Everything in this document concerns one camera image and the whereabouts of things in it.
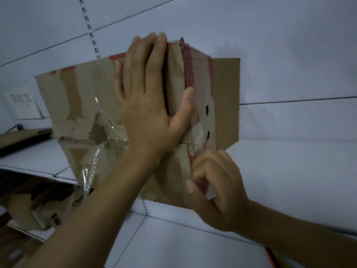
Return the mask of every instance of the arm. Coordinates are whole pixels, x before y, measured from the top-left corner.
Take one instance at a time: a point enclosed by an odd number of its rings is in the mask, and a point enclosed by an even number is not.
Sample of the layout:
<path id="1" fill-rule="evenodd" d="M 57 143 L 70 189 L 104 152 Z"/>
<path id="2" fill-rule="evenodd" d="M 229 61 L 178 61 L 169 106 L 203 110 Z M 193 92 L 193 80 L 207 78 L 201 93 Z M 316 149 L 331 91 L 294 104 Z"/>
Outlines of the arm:
<path id="1" fill-rule="evenodd" d="M 169 117 L 161 69 L 165 33 L 135 37 L 124 63 L 115 63 L 114 91 L 130 140 L 112 173 L 26 264 L 31 267 L 103 267 L 135 198 L 162 156 L 185 132 L 194 110 L 194 89 L 185 90 L 181 107 Z"/>
<path id="2" fill-rule="evenodd" d="M 217 194 L 211 201 L 197 186 L 202 178 Z M 186 190 L 189 206 L 216 229 L 236 232 L 306 267 L 357 267 L 357 241 L 250 201 L 238 166 L 223 150 L 196 159 Z"/>

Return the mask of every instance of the cardboard scrap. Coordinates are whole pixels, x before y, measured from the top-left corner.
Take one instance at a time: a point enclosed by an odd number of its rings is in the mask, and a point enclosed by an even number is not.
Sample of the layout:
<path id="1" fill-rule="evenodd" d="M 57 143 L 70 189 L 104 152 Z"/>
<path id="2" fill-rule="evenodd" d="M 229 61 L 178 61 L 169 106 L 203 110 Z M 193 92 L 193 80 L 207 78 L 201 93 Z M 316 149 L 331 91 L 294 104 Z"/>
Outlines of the cardboard scrap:
<path id="1" fill-rule="evenodd" d="M 113 89 L 114 62 L 124 57 L 125 53 L 121 53 L 36 76 L 52 119 L 52 135 L 60 138 L 59 143 L 80 184 L 83 184 L 82 169 L 98 147 L 93 187 L 109 174 L 128 145 Z M 167 47 L 163 83 L 170 116 L 176 114 L 182 95 L 190 86 L 196 92 L 197 113 L 178 146 L 164 156 L 139 197 L 185 207 L 183 184 L 191 177 L 193 160 L 206 148 L 216 149 L 217 135 L 222 139 L 222 146 L 238 140 L 239 59 L 216 62 L 183 39 L 172 41 Z M 235 106 L 217 107 L 216 96 L 220 103 L 234 102 Z M 216 107 L 231 111 L 218 113 L 222 127 L 217 129 Z M 226 130 L 230 132 L 224 140 Z"/>

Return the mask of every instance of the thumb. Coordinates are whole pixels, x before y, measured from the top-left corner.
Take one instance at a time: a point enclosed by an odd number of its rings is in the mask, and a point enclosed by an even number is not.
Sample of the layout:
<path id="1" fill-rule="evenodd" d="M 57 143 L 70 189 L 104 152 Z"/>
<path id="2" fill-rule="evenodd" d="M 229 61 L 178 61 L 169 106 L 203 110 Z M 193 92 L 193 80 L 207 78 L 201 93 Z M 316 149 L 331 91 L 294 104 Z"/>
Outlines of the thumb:
<path id="1" fill-rule="evenodd" d="M 213 204 L 205 197 L 197 184 L 192 180 L 186 180 L 186 202 L 190 209 L 194 210 L 208 225 L 215 225 L 219 212 Z"/>
<path id="2" fill-rule="evenodd" d="M 176 115 L 171 118 L 170 126 L 180 137 L 185 133 L 195 112 L 194 88 L 189 87 L 182 96 L 181 105 Z"/>

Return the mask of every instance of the brown cardboard flap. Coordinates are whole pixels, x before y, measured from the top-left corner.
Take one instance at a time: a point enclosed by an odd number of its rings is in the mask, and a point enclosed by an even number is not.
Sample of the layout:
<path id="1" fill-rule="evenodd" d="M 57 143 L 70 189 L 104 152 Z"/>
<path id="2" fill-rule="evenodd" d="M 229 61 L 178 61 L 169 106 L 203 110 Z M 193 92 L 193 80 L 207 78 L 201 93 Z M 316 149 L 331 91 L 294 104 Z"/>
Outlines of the brown cardboard flap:
<path id="1" fill-rule="evenodd" d="M 216 144 L 227 149 L 239 140 L 239 58 L 214 58 Z"/>

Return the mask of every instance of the white paper label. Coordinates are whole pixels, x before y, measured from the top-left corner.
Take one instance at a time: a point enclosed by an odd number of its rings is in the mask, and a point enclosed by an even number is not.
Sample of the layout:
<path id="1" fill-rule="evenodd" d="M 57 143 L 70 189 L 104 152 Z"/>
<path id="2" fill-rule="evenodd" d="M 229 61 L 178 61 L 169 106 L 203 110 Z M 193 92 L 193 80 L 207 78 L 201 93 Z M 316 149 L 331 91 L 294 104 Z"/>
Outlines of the white paper label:
<path id="1" fill-rule="evenodd" d="M 28 88 L 21 87 L 5 92 L 5 97 L 15 114 L 15 119 L 38 119 L 41 113 L 36 101 L 28 92 Z"/>

